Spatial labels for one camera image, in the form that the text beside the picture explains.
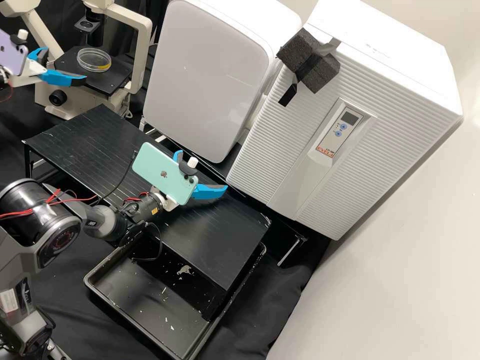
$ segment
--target sticker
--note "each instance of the sticker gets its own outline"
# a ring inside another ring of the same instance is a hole
[[[0,306],[6,314],[18,310],[19,303],[17,302],[14,289],[0,292]]]
[[[327,150],[327,149],[324,149],[324,148],[321,147],[320,145],[318,145],[318,146],[316,147],[316,150],[319,151],[319,152],[321,152],[322,154],[327,155],[327,156],[330,157],[330,158],[333,158],[334,155],[335,155],[334,152],[329,151],[329,150]]]

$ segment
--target smartphone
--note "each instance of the smartphone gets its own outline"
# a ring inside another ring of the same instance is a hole
[[[24,70],[29,49],[25,45],[16,45],[10,35],[0,29],[0,66],[12,75],[20,75]]]

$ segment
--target white wall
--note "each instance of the white wall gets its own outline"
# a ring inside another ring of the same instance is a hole
[[[465,120],[317,269],[268,360],[480,359],[480,1],[367,2],[446,46]]]

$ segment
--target white fragment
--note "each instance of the white fragment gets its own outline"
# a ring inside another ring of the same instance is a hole
[[[190,270],[192,268],[188,265],[184,265],[181,267],[181,269],[179,271],[176,272],[177,275],[182,275],[182,274],[189,274],[189,275],[193,275]]]

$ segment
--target label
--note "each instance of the label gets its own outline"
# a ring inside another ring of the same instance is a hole
[[[19,308],[25,310],[27,306],[32,303],[29,281],[26,277],[15,286],[15,292]]]
[[[6,314],[18,310],[19,303],[17,302],[14,289],[0,292],[0,306]]]
[[[327,155],[327,156],[330,157],[330,158],[333,158],[334,155],[335,155],[334,152],[329,151],[329,150],[327,150],[327,149],[324,149],[324,148],[321,147],[320,145],[318,145],[318,146],[316,147],[316,149],[317,149],[319,152],[321,152],[322,154],[325,154],[325,155]]]

